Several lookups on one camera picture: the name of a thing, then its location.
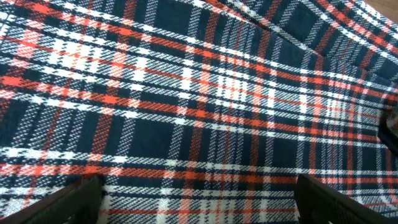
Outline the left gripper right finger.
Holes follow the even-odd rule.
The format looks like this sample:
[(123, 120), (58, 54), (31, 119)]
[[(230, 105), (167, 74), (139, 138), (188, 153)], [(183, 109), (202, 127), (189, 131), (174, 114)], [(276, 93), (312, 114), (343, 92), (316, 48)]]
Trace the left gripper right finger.
[(294, 199), (300, 224), (393, 224), (387, 218), (308, 174), (297, 178)]

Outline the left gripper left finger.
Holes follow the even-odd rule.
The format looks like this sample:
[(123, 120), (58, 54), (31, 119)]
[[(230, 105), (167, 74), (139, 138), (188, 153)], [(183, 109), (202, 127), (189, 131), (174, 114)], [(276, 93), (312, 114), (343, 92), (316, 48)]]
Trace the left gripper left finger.
[(90, 174), (1, 220), (2, 224), (96, 223), (102, 176)]

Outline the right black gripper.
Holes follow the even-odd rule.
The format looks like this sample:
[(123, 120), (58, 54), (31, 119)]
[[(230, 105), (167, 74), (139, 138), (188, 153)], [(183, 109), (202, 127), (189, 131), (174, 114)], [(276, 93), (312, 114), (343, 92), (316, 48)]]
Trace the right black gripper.
[(397, 155), (397, 107), (385, 110), (380, 118), (378, 137), (383, 144)]

